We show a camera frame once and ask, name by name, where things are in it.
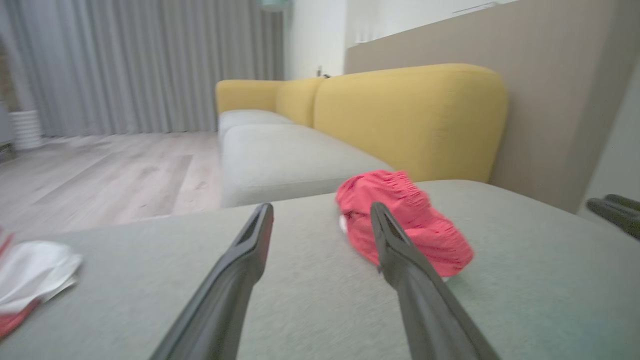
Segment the large grey sofa ottoman cushion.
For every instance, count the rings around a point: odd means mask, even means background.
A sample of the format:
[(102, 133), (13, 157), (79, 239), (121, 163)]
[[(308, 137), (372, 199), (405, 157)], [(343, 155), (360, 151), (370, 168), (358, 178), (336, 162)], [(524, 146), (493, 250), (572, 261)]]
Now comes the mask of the large grey sofa ottoman cushion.
[[(640, 360), (640, 241), (500, 187), (420, 182), (474, 258), (447, 281), (503, 360)], [(274, 202), (238, 360), (411, 360), (396, 292), (339, 227), (334, 194)], [(255, 207), (50, 235), (78, 284), (0, 360), (148, 360)]]

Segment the small red shorts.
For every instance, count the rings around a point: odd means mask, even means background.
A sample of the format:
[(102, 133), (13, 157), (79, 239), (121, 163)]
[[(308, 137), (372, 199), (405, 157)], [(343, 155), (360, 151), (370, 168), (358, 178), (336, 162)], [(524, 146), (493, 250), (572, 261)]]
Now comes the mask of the small red shorts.
[(338, 187), (334, 200), (349, 243), (375, 266), (379, 259), (371, 225), (374, 202), (386, 205), (443, 280), (459, 274), (473, 260), (473, 248), (464, 235), (433, 207), (428, 194), (405, 171), (374, 170), (350, 177)]

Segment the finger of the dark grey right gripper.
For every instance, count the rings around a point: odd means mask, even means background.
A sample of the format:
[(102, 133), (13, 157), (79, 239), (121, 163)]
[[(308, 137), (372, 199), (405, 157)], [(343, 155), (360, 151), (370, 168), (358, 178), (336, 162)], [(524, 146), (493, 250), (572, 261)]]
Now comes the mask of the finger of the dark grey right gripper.
[(627, 235), (640, 240), (640, 212), (619, 212), (605, 208), (604, 198), (590, 198), (586, 208), (593, 214), (618, 227)]
[(619, 194), (607, 194), (604, 198), (605, 208), (624, 213), (640, 213), (640, 202)]

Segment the white ribbed pot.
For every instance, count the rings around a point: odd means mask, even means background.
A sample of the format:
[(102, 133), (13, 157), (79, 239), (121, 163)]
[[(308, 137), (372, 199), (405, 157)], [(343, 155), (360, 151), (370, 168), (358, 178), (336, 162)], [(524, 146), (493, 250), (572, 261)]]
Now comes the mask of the white ribbed pot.
[(13, 125), (14, 146), (18, 151), (29, 151), (44, 145), (38, 111), (14, 111), (9, 113)]

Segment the grey pleated curtain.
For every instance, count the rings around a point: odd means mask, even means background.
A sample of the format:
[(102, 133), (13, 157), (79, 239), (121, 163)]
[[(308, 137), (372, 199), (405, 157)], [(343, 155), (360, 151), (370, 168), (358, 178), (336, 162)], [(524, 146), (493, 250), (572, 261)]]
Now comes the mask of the grey pleated curtain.
[(0, 44), (42, 135), (215, 132), (217, 83), (283, 80), (261, 0), (0, 0)]

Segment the large yellow sofa backrest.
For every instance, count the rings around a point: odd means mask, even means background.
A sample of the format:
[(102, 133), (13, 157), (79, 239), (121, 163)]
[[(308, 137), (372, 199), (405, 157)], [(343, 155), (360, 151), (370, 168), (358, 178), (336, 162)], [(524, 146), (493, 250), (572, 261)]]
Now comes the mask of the large yellow sofa backrest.
[(505, 132), (505, 80), (474, 64), (431, 64), (323, 80), (313, 127), (414, 182), (488, 183)]

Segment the yellow sofa end backrest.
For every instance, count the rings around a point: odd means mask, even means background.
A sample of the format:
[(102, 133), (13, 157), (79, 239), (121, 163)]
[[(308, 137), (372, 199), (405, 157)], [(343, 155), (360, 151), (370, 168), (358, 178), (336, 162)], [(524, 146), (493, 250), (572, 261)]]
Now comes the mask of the yellow sofa end backrest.
[(275, 112), (278, 91), (283, 80), (220, 80), (215, 85), (217, 114), (234, 110)]

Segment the red basketball jersey white trim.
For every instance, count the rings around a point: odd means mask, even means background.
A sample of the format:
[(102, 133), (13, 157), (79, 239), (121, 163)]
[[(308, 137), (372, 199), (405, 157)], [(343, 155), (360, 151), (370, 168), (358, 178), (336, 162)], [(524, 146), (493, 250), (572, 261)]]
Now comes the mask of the red basketball jersey white trim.
[(78, 282), (83, 256), (52, 241), (16, 241), (0, 226), (0, 341)]

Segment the small grey sofa seat cushion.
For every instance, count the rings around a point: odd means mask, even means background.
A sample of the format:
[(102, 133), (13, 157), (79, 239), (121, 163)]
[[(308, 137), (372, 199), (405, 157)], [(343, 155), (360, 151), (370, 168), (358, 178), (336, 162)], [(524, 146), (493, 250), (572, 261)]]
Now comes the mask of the small grey sofa seat cushion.
[(294, 122), (276, 112), (259, 109), (236, 109), (218, 116), (218, 141), (222, 143), (226, 133), (244, 125), (294, 125)]

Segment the narrow yellow sofa backrest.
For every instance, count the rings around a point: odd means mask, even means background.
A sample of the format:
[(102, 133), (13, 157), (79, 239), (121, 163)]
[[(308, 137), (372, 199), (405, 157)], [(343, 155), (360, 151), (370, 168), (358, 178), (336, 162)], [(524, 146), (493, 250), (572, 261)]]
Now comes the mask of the narrow yellow sofa backrest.
[(276, 92), (275, 112), (296, 125), (313, 127), (315, 99), (324, 77), (286, 80)]

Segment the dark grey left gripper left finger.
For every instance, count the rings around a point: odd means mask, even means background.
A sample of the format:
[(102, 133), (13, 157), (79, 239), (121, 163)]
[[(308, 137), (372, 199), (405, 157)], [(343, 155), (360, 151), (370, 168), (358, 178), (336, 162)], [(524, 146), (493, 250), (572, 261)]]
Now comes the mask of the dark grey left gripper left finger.
[(149, 360), (237, 360), (255, 284), (265, 273), (274, 207), (255, 208)]

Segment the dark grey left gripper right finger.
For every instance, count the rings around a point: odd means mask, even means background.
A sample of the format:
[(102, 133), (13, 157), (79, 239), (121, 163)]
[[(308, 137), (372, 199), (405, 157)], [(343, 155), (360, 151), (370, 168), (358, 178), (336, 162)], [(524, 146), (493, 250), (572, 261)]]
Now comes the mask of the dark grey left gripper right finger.
[(370, 208), (378, 271), (397, 292), (412, 360), (501, 360), (391, 210)]

